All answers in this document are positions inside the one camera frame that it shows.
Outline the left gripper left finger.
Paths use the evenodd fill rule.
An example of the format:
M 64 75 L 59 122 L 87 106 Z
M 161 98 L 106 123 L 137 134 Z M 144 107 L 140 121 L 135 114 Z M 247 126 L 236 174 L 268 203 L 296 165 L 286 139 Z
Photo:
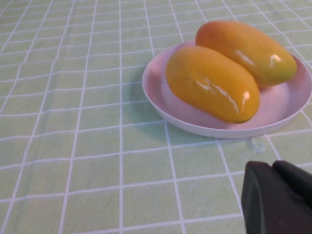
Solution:
M 246 164 L 241 205 L 248 234 L 312 232 L 312 207 L 265 162 Z

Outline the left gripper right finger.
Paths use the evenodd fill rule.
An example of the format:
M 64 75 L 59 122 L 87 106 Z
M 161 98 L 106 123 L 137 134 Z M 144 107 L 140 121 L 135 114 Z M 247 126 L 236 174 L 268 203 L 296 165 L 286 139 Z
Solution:
M 305 204 L 311 207 L 312 175 L 284 160 L 275 161 L 272 167 L 282 177 L 292 191 L 302 197 Z

